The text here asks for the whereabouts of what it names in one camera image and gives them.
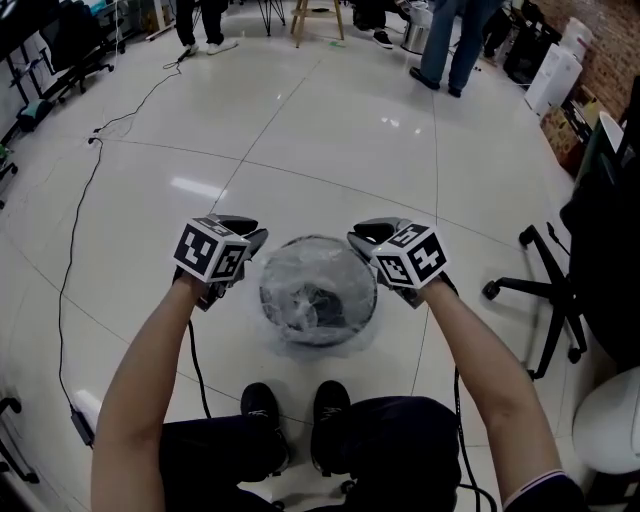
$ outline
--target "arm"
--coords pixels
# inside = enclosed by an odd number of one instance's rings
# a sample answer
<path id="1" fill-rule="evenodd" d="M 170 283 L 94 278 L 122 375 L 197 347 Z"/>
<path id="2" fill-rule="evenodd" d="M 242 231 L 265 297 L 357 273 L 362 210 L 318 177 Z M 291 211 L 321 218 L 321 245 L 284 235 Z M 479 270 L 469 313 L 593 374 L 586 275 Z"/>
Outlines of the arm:
<path id="1" fill-rule="evenodd" d="M 158 449 L 182 337 L 203 284 L 178 279 L 127 350 L 105 396 L 93 452 L 94 512 L 164 510 Z"/>
<path id="2" fill-rule="evenodd" d="M 534 478 L 562 467 L 533 383 L 504 343 L 444 282 L 435 279 L 420 294 L 487 428 L 504 502 Z"/>

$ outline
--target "chair base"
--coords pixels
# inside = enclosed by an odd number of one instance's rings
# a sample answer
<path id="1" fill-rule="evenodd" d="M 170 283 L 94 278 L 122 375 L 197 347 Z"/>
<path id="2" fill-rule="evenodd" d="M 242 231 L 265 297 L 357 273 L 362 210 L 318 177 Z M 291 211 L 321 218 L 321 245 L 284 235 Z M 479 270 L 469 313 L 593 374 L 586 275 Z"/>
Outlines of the chair base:
<path id="1" fill-rule="evenodd" d="M 538 283 L 536 281 L 501 277 L 496 281 L 489 281 L 482 289 L 482 294 L 487 299 L 493 300 L 498 293 L 500 293 L 501 288 L 509 288 L 528 293 L 529 295 L 542 297 L 553 305 L 551 324 L 540 364 L 537 370 L 528 370 L 531 378 L 535 380 L 545 376 L 551 363 L 553 352 L 558 344 L 565 320 L 569 322 L 569 327 L 573 331 L 578 344 L 577 347 L 571 348 L 568 353 L 569 361 L 572 364 L 577 363 L 582 354 L 587 351 L 587 341 L 580 322 L 581 312 L 575 297 L 575 291 L 571 286 L 568 276 L 565 276 L 562 270 L 560 270 L 560 267 L 551 255 L 551 251 L 549 251 L 549 248 L 544 243 L 540 233 L 538 233 L 534 226 L 529 226 L 520 233 L 518 240 L 523 247 L 527 247 L 532 242 L 535 244 L 549 274 L 551 283 Z"/>

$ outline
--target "shoe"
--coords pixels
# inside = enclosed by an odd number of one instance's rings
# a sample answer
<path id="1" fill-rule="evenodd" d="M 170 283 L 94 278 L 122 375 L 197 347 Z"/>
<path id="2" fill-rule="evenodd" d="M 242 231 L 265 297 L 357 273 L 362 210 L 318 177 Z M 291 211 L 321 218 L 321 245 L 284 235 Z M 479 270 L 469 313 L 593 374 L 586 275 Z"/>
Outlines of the shoe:
<path id="1" fill-rule="evenodd" d="M 393 43 L 389 41 L 389 36 L 384 30 L 373 33 L 373 40 L 387 50 L 393 50 Z"/>
<path id="2" fill-rule="evenodd" d="M 313 402 L 313 431 L 311 433 L 311 460 L 315 468 L 323 476 L 331 476 L 331 472 L 323 469 L 318 462 L 318 453 L 324 450 L 322 442 L 323 423 L 336 418 L 351 407 L 349 393 L 345 387 L 335 380 L 323 382 Z"/>
<path id="3" fill-rule="evenodd" d="M 192 55 L 195 55 L 196 52 L 198 51 L 198 48 L 200 48 L 198 46 L 198 43 L 185 44 L 184 45 L 184 49 L 189 52 L 189 53 L 187 53 L 187 56 L 189 56 L 189 57 L 191 57 Z"/>
<path id="4" fill-rule="evenodd" d="M 426 85 L 429 89 L 431 89 L 432 91 L 437 91 L 438 89 L 440 89 L 440 84 L 437 82 L 432 82 L 431 80 L 425 78 L 422 76 L 422 73 L 420 73 L 420 69 L 416 68 L 416 67 L 412 67 L 409 70 L 409 74 L 415 78 L 416 80 L 418 80 L 419 82 L 422 82 L 424 85 Z"/>
<path id="5" fill-rule="evenodd" d="M 462 89 L 456 89 L 455 87 L 449 86 L 449 94 L 454 98 L 459 98 L 462 96 Z"/>
<path id="6" fill-rule="evenodd" d="M 262 382 L 248 385 L 242 392 L 240 412 L 242 416 L 254 422 L 255 425 L 259 425 L 266 430 L 273 430 L 277 434 L 285 455 L 280 467 L 272 473 L 273 476 L 279 476 L 289 466 L 291 452 L 289 451 L 287 440 L 280 429 L 278 402 L 269 386 Z"/>
<path id="7" fill-rule="evenodd" d="M 236 46 L 238 46 L 238 41 L 236 39 L 225 39 L 220 44 L 211 43 L 207 50 L 207 55 L 215 55 L 216 53 L 231 50 L 231 48 L 235 48 Z"/>

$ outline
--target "wooden stool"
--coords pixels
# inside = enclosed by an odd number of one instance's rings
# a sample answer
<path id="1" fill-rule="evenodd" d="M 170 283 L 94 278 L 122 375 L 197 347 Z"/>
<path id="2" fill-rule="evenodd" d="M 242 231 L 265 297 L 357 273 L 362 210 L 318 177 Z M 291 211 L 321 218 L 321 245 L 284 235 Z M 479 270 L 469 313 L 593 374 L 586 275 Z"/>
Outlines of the wooden stool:
<path id="1" fill-rule="evenodd" d="M 291 23 L 291 34 L 294 34 L 296 38 L 296 48 L 300 48 L 300 41 L 302 40 L 302 31 L 304 30 L 304 19 L 305 18 L 333 18 L 334 16 L 338 18 L 338 29 L 340 30 L 340 39 L 344 40 L 344 31 L 342 30 L 342 14 L 340 13 L 340 0 L 333 0 L 334 5 L 336 6 L 336 11 L 326 11 L 326 12 L 313 12 L 312 10 L 307 8 L 309 0 L 298 0 L 298 4 L 296 8 L 291 11 L 293 14 L 293 23 Z M 300 25 L 298 26 L 298 31 L 296 32 L 296 23 L 300 18 Z"/>

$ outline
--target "brick wall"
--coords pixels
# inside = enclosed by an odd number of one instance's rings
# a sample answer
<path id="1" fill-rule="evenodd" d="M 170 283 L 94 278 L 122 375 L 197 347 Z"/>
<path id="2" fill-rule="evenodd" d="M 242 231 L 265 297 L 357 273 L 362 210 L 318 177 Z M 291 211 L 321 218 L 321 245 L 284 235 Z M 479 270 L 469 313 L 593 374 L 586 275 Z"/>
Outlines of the brick wall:
<path id="1" fill-rule="evenodd" d="M 593 32 L 592 47 L 582 63 L 580 83 L 591 89 L 618 118 L 629 103 L 640 74 L 639 0 L 532 0 L 560 33 L 570 17 Z"/>

